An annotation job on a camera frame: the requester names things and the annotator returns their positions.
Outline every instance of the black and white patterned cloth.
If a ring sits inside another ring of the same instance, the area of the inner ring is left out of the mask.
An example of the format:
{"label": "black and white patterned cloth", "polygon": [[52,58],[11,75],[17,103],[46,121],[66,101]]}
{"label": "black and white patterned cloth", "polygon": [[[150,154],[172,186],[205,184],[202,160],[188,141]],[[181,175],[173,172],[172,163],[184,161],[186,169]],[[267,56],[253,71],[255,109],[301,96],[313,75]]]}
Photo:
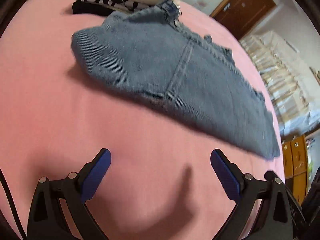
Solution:
{"label": "black and white patterned cloth", "polygon": [[151,7],[152,5],[130,1],[130,0],[77,0],[81,2],[100,4],[106,8],[122,11],[125,13],[133,13],[142,9]]}

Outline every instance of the jeans button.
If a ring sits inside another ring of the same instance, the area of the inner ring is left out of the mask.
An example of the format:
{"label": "jeans button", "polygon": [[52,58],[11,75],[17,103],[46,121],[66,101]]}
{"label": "jeans button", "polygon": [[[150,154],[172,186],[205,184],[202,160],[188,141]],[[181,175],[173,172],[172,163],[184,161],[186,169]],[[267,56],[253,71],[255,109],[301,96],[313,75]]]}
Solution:
{"label": "jeans button", "polygon": [[178,19],[175,19],[175,20],[174,20],[174,25],[176,25],[177,27],[179,27],[179,20],[178,20]]}

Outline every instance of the blue gripper pad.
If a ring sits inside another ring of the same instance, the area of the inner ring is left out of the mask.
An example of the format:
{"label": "blue gripper pad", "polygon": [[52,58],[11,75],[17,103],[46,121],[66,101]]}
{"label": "blue gripper pad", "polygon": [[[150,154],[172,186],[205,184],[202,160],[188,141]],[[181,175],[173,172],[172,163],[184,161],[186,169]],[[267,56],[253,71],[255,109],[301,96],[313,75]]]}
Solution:
{"label": "blue gripper pad", "polygon": [[111,165],[111,153],[107,149],[102,149],[95,159],[91,162],[93,167],[84,179],[81,187],[81,202],[84,204],[92,199],[98,189],[100,182]]}
{"label": "blue gripper pad", "polygon": [[210,157],[211,166],[230,200],[236,203],[240,199],[240,183],[228,167],[231,163],[220,149],[215,149]]}

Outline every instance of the black cable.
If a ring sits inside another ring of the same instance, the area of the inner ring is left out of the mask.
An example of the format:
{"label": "black cable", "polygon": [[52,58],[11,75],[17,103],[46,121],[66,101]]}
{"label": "black cable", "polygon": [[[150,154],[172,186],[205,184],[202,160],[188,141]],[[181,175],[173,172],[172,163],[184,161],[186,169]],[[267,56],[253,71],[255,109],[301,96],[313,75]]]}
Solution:
{"label": "black cable", "polygon": [[1,182],[2,187],[4,189],[5,195],[7,196],[7,199],[8,199],[10,208],[11,208],[11,212],[12,212],[12,215],[13,215],[13,218],[14,218],[14,221],[16,222],[16,225],[17,225],[17,228],[18,228],[18,230],[19,230],[19,232],[21,234],[21,237],[22,237],[23,240],[27,240],[27,236],[26,236],[26,233],[24,232],[23,227],[21,225],[21,221],[19,219],[19,215],[18,215],[16,206],[14,205],[14,201],[13,201],[9,186],[7,184],[7,181],[4,178],[4,175],[3,175],[2,171],[1,171],[1,169],[0,169],[0,182]]}

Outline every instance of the wooden door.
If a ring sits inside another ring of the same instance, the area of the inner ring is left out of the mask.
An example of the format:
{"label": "wooden door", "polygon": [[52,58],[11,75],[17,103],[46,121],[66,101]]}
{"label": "wooden door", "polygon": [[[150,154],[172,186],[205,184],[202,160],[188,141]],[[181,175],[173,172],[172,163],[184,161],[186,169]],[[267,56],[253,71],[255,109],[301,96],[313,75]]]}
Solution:
{"label": "wooden door", "polygon": [[225,0],[211,16],[239,40],[275,6],[273,0]]}

